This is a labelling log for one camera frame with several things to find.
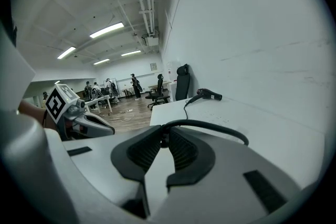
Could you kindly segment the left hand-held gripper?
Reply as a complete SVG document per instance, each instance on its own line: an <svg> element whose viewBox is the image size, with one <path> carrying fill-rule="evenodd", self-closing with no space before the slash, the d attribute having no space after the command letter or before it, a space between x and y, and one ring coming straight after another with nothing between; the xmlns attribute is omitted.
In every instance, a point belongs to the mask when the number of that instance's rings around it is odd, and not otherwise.
<svg viewBox="0 0 336 224"><path fill-rule="evenodd" d="M96 138L114 135L113 126L99 115L86 113L86 119L79 119L84 114L86 105L68 85L56 84L46 101L46 111L56 125L56 129L63 141L70 139L67 134L67 122L74 122L74 132L86 138Z"/></svg>

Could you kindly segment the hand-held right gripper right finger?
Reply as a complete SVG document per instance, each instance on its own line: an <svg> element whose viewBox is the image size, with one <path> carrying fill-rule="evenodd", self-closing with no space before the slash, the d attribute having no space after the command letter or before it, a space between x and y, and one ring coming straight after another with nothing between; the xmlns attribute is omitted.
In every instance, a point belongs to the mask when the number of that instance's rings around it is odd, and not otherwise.
<svg viewBox="0 0 336 224"><path fill-rule="evenodd" d="M172 127L169 151L174 173L151 221L285 221L313 189L248 146L193 129Z"/></svg>

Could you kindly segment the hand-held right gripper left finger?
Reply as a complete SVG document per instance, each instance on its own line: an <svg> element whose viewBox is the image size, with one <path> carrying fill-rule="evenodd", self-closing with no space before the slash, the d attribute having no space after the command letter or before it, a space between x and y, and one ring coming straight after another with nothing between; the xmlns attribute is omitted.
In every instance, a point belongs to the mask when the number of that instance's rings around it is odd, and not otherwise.
<svg viewBox="0 0 336 224"><path fill-rule="evenodd" d="M145 174L160 150L160 126L67 142L45 132L58 217L150 217Z"/></svg>

